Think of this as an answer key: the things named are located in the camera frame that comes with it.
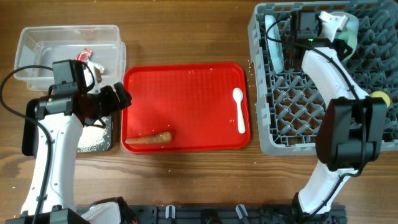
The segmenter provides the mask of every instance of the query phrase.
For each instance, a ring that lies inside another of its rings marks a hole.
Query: red candy wrapper
[[[76,60],[79,60],[81,62],[87,62],[92,54],[92,50],[85,48],[77,55]]]

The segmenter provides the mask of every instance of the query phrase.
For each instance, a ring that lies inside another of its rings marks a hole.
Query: white plastic bin
[[[120,82],[126,69],[126,46],[115,25],[26,27],[19,39],[14,68],[44,65],[74,59],[84,49],[94,53],[90,60],[105,68],[100,86]],[[16,73],[30,90],[47,91],[54,84],[49,70],[31,68]]]

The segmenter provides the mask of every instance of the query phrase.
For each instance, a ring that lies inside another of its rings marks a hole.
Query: gray basket
[[[333,1],[262,3],[248,25],[251,62],[257,85],[257,121],[261,150],[276,155],[315,154],[315,138],[325,115],[325,104],[312,80],[301,70],[272,70],[265,38],[264,16],[276,20],[307,9],[344,11],[359,19],[356,53],[344,66],[368,93],[382,90],[393,104],[385,121],[382,151],[398,150],[398,5],[394,1]],[[289,23],[279,23],[289,34]]]

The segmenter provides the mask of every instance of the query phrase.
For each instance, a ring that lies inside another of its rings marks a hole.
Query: wood grain surface
[[[269,157],[259,146],[256,85],[250,71],[247,26],[256,1],[0,1],[0,78],[12,71],[21,30],[30,26],[116,24],[136,65],[236,62],[248,79],[252,138],[241,150],[134,155],[119,144],[79,154],[75,203],[123,196],[130,204],[262,205],[290,203],[308,181],[316,156]],[[24,111],[44,93],[10,79],[6,103]],[[0,108],[0,222],[18,216],[34,159],[21,154],[24,121]],[[398,152],[382,153],[350,180],[335,202],[350,223],[397,223]]]

